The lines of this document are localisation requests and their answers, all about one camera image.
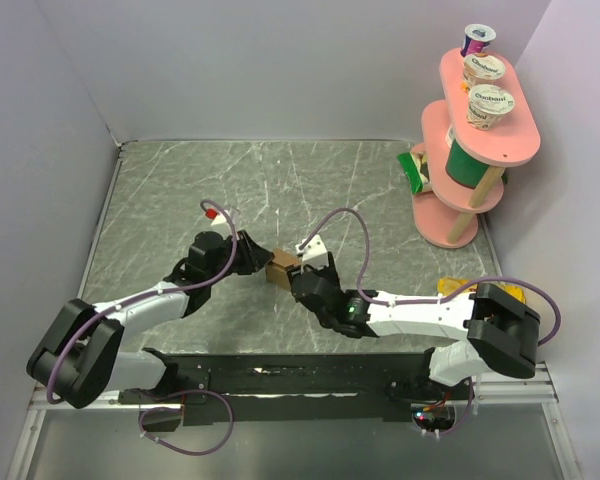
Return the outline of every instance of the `robotic arm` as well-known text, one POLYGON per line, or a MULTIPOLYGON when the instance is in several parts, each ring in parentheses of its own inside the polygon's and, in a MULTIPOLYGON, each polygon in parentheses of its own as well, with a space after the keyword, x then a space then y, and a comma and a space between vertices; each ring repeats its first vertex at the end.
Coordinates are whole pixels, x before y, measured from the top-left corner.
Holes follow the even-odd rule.
MULTIPOLYGON (((210 231, 199 233, 181 259, 163 281, 133 297, 144 297, 123 307, 125 297, 112 302, 89 304, 81 299, 67 302, 27 363, 27 373, 44 385, 49 384, 52 369, 69 340, 90 318, 110 307, 114 313, 95 323, 72 346, 62 363, 54 392, 76 408, 93 402, 110 390, 139 388, 169 390, 175 372, 169 371, 164 357, 151 350, 118 352, 122 340, 162 323, 183 318, 198 311, 211 296, 211 286, 186 290, 216 276, 229 258, 232 239, 227 219, 215 215, 210 231)), ((273 253, 256 244, 241 230, 237 232, 234 261, 225 276, 251 275, 271 261, 273 253)))
POLYGON ((416 334, 454 339, 448 347, 425 352, 429 379, 447 387, 491 371, 514 378, 535 375, 540 317, 497 286, 480 284, 475 293, 445 303, 439 297, 367 290, 366 297, 378 302, 372 303, 357 290, 341 289, 333 255, 319 235, 304 248, 298 245, 296 253, 302 265, 289 272, 291 292, 324 328, 352 338, 416 334))

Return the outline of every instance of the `shelf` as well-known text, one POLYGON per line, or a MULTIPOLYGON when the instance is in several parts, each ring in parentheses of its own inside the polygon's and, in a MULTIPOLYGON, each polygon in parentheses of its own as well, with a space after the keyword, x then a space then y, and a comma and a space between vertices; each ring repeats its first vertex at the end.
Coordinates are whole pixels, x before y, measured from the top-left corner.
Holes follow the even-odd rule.
POLYGON ((422 112, 422 133, 424 135, 429 180, 433 191, 447 206, 467 213, 483 213, 491 210, 502 198, 504 185, 499 180, 491 189, 482 205, 469 206, 474 189, 463 187, 447 174, 449 147, 444 137, 449 129, 449 114, 444 100, 433 102, 422 112))
POLYGON ((456 243, 447 242, 457 211, 447 207, 435 193, 419 193, 413 196, 413 218, 416 228, 425 239, 442 248, 460 248, 467 245, 478 233, 478 219, 474 216, 456 243))
POLYGON ((469 96, 460 86, 463 57, 459 48, 447 52, 440 62, 444 96, 456 140, 465 152, 488 165, 516 167, 528 162, 536 154, 540 148, 540 134, 513 66, 502 56, 494 53, 491 55, 502 60, 507 68, 496 84, 513 95, 516 101, 511 113, 492 130, 478 130, 467 122, 469 96))

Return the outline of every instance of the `yellow bag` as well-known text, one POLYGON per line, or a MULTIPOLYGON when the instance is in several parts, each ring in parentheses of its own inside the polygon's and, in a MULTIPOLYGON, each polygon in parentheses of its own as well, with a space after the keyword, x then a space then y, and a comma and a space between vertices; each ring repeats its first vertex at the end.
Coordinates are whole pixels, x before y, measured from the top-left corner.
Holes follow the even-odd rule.
MULTIPOLYGON (((464 285, 468 281, 469 280, 466 278, 442 277, 440 280, 438 280, 438 293, 441 293, 442 295, 445 295, 445 296, 449 295, 449 294, 455 292, 458 288, 460 288, 462 285, 464 285)), ((505 292, 507 292, 509 295, 511 295, 516 300, 518 300, 522 303, 527 303, 527 299, 524 296, 524 292, 522 291, 522 289, 520 287, 516 287, 515 285, 502 285, 502 284, 498 284, 498 286, 500 288, 504 289, 505 292)), ((470 287, 469 291, 475 292, 476 287, 477 287, 477 285, 470 287)))

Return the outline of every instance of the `yogurt lid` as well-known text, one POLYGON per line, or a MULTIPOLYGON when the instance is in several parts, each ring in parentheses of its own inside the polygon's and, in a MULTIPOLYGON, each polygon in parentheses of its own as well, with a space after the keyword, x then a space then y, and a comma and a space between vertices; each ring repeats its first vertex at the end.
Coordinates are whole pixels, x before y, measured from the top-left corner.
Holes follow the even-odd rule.
POLYGON ((504 115, 513 110, 516 102, 513 95, 495 85, 476 85, 469 90, 471 103, 485 113, 504 115))
POLYGON ((485 80, 497 80, 507 71, 507 67, 499 58, 475 53, 464 58, 464 68, 474 77, 485 80))
POLYGON ((467 25, 464 33, 470 39, 478 40, 479 42, 493 42, 496 39, 496 31, 493 28, 479 23, 467 25))

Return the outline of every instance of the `marble tabletop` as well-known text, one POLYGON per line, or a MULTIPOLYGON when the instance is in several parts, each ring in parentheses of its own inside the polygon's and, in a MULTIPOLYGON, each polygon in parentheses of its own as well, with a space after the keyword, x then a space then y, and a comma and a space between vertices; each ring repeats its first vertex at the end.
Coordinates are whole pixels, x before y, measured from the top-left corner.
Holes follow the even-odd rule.
MULTIPOLYGON (((332 209, 355 206, 368 223, 371 264, 364 286, 431 295, 442 276, 494 274, 482 230, 468 246, 427 243, 413 222, 411 195, 396 155, 410 144, 390 141, 133 142, 121 166, 83 298, 102 302, 151 287, 208 228, 202 198, 236 207, 239 228, 265 248, 293 252, 332 209)), ((344 288, 354 288, 364 256, 353 216, 335 217, 321 232, 344 288)), ((229 277, 204 307, 129 339, 124 351, 165 353, 421 352, 445 339, 394 335, 354 340, 320 327, 264 272, 229 277)))

